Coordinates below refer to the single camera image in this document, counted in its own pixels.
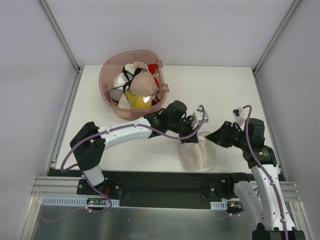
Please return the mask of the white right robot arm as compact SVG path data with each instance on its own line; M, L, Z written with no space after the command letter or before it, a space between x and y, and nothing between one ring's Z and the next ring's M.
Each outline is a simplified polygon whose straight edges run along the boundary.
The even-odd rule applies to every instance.
M245 210L254 216L257 224L252 232L254 240L304 240L305 233L298 230L288 213L281 191L274 151L265 145L265 125L260 119L249 118L242 129L237 123L225 121L206 139L218 146L236 147L257 185L258 195L244 173L228 174L222 187L224 198L238 197Z

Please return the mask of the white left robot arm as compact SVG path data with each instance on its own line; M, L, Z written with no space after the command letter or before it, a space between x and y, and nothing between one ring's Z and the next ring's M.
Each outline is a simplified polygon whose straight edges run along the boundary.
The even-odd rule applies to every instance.
M198 141L197 133L206 120L206 111L199 105L191 115L187 106L175 100L166 108L125 124L99 127L93 121L87 122L70 141L70 151L64 158L74 156L76 166L82 173L82 189L85 194L101 195L106 198L111 190L100 161L103 152L122 143L163 136L181 142Z

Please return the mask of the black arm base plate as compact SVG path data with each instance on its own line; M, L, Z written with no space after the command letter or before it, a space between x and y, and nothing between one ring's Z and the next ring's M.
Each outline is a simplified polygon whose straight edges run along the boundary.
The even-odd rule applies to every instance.
M106 194L122 207L210 209L210 204L236 195L235 183L254 181L250 173L178 173L104 171L103 183L91 188L85 179L78 182L78 195Z

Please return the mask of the white mesh laundry bag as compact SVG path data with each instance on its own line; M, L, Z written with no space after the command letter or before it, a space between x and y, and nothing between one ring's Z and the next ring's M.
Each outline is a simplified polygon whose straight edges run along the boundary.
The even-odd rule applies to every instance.
M186 142L179 145L180 160L186 170L207 172L217 165L216 145L206 138L209 134L209 131L199 132L198 143Z

